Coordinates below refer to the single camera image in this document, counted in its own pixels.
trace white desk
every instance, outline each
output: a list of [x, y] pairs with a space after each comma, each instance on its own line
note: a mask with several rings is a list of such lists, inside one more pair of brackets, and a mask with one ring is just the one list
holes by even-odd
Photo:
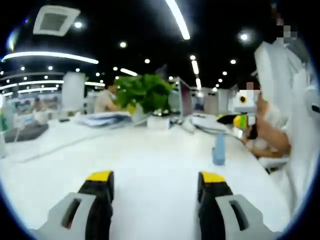
[[[61, 145], [58, 141], [67, 143], [70, 136], [81, 139], [103, 131], [103, 136], [38, 159], [9, 163], [24, 157], [23, 152], [36, 156], [49, 151], [49, 146]], [[34, 142], [8, 146], [15, 152], [1, 160], [0, 177], [19, 217], [28, 228], [37, 229], [49, 209], [69, 192], [77, 192], [88, 175], [113, 170], [111, 240], [194, 240], [198, 172], [211, 171], [224, 176], [234, 194], [242, 194], [256, 206], [272, 231], [282, 231], [289, 210], [266, 171], [231, 136], [226, 138], [226, 165], [215, 166], [214, 142], [214, 136], [199, 131], [190, 135], [178, 126], [162, 132], [143, 127], [107, 132], [56, 122]]]

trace potted plant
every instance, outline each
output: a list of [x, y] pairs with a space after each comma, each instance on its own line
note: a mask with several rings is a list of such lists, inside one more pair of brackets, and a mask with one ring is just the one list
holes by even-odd
[[142, 108], [143, 114], [162, 111], [171, 113], [169, 95], [175, 84], [161, 79], [159, 75], [121, 76], [115, 80], [118, 86], [116, 101], [122, 108]]

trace air vent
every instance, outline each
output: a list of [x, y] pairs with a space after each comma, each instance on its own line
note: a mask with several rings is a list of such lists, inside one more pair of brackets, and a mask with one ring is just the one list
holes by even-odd
[[34, 35], [63, 37], [79, 16], [80, 10], [65, 6], [43, 6], [34, 23]]

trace green plant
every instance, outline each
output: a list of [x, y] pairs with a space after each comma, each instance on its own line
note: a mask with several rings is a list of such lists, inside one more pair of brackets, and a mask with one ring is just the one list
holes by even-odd
[[159, 75], [122, 76], [115, 80], [115, 85], [119, 87], [116, 100], [122, 108], [140, 104], [144, 113], [159, 109], [171, 111], [169, 94], [175, 84], [162, 80]]

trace black ceiling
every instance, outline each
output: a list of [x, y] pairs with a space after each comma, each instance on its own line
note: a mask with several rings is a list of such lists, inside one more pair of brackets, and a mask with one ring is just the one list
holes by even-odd
[[[186, 22], [189, 40], [183, 40], [165, 0], [9, 2], [0, 17], [2, 56], [10, 53], [6, 41], [16, 29], [19, 35], [14, 52], [70, 53], [97, 59], [99, 64], [52, 57], [19, 57], [0, 63], [0, 69], [13, 73], [21, 66], [32, 72], [43, 72], [47, 66], [54, 66], [57, 72], [81, 68], [93, 81], [101, 79], [95, 79], [96, 72], [105, 73], [104, 80], [112, 81], [119, 75], [113, 67], [151, 74], [167, 64], [169, 76], [179, 76], [196, 86], [190, 60], [190, 55], [195, 55], [203, 87], [213, 88], [222, 78], [220, 87], [230, 88], [238, 77], [256, 69], [254, 51], [260, 43], [276, 39], [278, 29], [271, 17], [270, 1], [175, 1]], [[33, 35], [37, 13], [46, 4], [81, 10], [77, 21], [83, 23], [83, 28], [71, 28], [64, 37]], [[239, 41], [239, 33], [244, 30], [252, 34], [250, 43]], [[127, 48], [119, 46], [121, 41], [127, 42]], [[145, 64], [145, 59], [150, 59], [150, 64]], [[237, 63], [230, 64], [231, 59]]]

